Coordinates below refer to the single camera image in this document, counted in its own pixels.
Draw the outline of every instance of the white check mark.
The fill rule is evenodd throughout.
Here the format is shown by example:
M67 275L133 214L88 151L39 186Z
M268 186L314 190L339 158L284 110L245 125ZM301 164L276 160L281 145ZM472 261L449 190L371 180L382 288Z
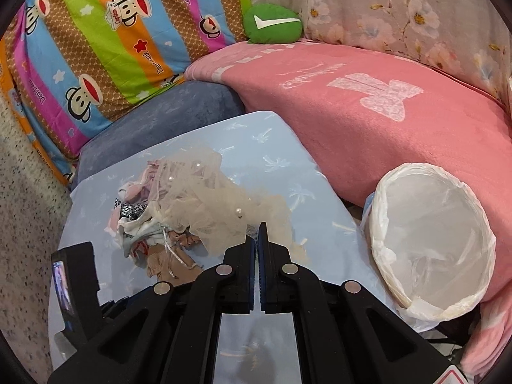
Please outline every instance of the white check mark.
M254 21L256 22L256 27L258 29L260 28L267 28L268 26L273 26L275 24L283 24L283 23L292 23L294 21L300 21L300 19L272 19L272 20L262 20L258 16L254 16Z

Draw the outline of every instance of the red star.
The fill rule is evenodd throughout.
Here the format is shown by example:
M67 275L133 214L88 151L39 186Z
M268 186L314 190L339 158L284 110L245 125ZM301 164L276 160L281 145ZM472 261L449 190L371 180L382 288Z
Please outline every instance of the red star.
M146 50L146 46L148 45L148 42L146 40L140 40L137 42L137 44L133 47L137 53L140 53L142 51Z

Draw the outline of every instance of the striped blanket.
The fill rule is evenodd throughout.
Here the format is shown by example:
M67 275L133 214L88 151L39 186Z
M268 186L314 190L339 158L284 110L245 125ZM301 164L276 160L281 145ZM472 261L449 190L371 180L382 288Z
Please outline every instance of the striped blanket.
M197 58L245 40L249 6L250 0L26 0L2 42L3 92L66 183L89 139L181 83Z

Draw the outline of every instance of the red and white sticker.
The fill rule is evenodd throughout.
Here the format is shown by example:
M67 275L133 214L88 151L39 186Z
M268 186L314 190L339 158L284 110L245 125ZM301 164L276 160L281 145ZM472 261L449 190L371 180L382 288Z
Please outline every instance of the red and white sticker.
M455 365L450 365L434 384L468 384L468 381Z

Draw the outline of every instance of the mint green fabric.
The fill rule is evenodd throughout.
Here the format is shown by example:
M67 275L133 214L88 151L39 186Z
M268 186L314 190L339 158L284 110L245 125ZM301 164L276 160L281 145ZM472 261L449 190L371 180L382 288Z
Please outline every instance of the mint green fabric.
M263 27L257 27L257 19L263 20ZM266 20L298 19L288 23L265 25ZM275 4L257 4L249 8L244 16L245 34L249 43L286 44L296 42L302 35L302 23L296 12Z

